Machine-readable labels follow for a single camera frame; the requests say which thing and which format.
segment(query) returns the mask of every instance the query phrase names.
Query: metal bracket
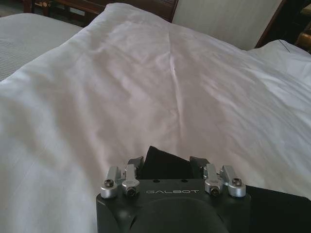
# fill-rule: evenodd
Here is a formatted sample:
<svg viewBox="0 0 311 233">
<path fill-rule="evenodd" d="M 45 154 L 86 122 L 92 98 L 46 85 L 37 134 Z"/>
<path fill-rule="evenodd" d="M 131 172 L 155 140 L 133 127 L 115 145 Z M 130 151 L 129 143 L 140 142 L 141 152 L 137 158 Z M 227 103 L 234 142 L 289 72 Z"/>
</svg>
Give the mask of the metal bracket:
<svg viewBox="0 0 311 233">
<path fill-rule="evenodd" d="M 204 176 L 206 176 L 205 191 L 214 197 L 219 196 L 222 193 L 224 181 L 217 176 L 214 164 L 207 164 L 204 167 Z"/>
<path fill-rule="evenodd" d="M 101 196 L 104 199 L 114 198 L 117 195 L 118 184 L 117 179 L 121 176 L 119 168 L 117 166 L 111 166 L 106 180 L 101 186 Z"/>
<path fill-rule="evenodd" d="M 223 166 L 220 170 L 220 176 L 228 186 L 228 192 L 235 198 L 242 198 L 246 195 L 246 186 L 237 176 L 232 166 Z"/>
<path fill-rule="evenodd" d="M 139 193 L 139 181 L 135 179 L 135 166 L 128 164 L 125 169 L 126 179 L 122 182 L 123 191 L 126 196 L 133 197 Z"/>
</svg>

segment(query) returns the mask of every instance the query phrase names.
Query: black cloth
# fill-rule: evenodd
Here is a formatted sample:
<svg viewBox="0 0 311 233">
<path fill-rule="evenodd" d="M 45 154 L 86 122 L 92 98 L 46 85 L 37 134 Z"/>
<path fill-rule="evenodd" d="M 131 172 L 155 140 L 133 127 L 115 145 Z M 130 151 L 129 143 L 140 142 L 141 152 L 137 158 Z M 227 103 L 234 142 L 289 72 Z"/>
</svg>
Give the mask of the black cloth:
<svg viewBox="0 0 311 233">
<path fill-rule="evenodd" d="M 189 161 L 150 147 L 140 179 L 193 179 Z M 311 201 L 304 197 L 252 186 L 250 233 L 311 232 Z"/>
</svg>

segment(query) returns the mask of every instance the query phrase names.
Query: white duvet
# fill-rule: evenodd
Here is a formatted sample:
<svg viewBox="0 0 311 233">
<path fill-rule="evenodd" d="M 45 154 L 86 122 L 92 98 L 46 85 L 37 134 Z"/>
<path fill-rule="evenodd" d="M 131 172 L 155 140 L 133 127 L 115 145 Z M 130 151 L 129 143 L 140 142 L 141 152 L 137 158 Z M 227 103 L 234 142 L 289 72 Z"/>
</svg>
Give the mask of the white duvet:
<svg viewBox="0 0 311 233">
<path fill-rule="evenodd" d="M 0 83 L 2 233 L 95 233 L 110 165 L 153 145 L 311 198 L 311 88 L 244 51 L 112 4 Z"/>
</svg>

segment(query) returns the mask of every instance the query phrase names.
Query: pillow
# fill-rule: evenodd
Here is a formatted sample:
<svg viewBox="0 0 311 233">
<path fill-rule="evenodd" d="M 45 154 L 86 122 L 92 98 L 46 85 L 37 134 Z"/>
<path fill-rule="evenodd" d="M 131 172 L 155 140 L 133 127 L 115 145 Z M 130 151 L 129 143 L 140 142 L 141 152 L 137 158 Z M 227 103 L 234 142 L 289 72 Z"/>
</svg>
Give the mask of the pillow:
<svg viewBox="0 0 311 233">
<path fill-rule="evenodd" d="M 284 40 L 272 41 L 247 53 L 281 72 L 311 84 L 311 55 Z"/>
</svg>

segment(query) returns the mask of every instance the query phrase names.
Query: white panel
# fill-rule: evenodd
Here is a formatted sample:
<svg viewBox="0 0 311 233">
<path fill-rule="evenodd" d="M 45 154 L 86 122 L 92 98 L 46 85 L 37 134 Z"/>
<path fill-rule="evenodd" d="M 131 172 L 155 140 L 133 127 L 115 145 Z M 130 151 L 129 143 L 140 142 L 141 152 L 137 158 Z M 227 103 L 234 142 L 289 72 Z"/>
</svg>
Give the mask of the white panel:
<svg viewBox="0 0 311 233">
<path fill-rule="evenodd" d="M 241 49 L 255 47 L 282 0 L 179 0 L 173 23 Z"/>
</svg>

